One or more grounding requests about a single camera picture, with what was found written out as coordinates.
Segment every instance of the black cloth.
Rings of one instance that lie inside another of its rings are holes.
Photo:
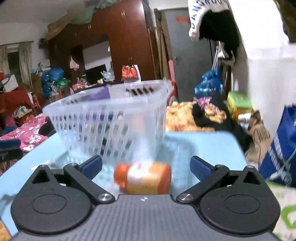
[[[232,57],[237,56],[239,34],[233,16],[229,10],[222,12],[208,11],[203,16],[200,25],[200,39],[207,38],[224,42],[224,49]]]
[[[56,131],[55,131],[54,126],[48,116],[45,118],[45,121],[46,121],[46,123],[40,127],[38,134],[50,137],[51,135],[56,133]]]
[[[227,131],[232,133],[239,142],[242,150],[246,152],[249,149],[252,137],[249,136],[245,130],[231,119],[227,106],[224,104],[222,97],[219,93],[214,94],[211,103],[217,106],[220,110],[224,110],[226,113],[226,120],[219,124],[213,122],[204,115],[204,110],[198,105],[194,104],[192,109],[192,115],[197,126],[200,127],[213,127],[216,131]]]
[[[293,7],[296,7],[296,0],[288,0],[289,3],[293,5]]]

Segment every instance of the white bag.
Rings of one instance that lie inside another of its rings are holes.
[[[18,87],[17,79],[14,74],[2,80],[2,84],[4,85],[4,92],[10,92]]]

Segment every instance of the gray door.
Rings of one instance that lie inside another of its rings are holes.
[[[179,102],[192,101],[194,87],[211,70],[212,55],[207,39],[192,41],[188,9],[164,10],[170,37]]]

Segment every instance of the red sign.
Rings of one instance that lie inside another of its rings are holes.
[[[176,22],[190,22],[190,19],[187,16],[180,16],[176,17]]]

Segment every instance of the orange bag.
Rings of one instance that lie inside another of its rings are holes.
[[[122,71],[121,71],[121,80],[132,80],[136,81],[139,80],[138,72],[136,67],[132,64],[131,58],[128,59],[129,65],[127,66],[122,66]]]

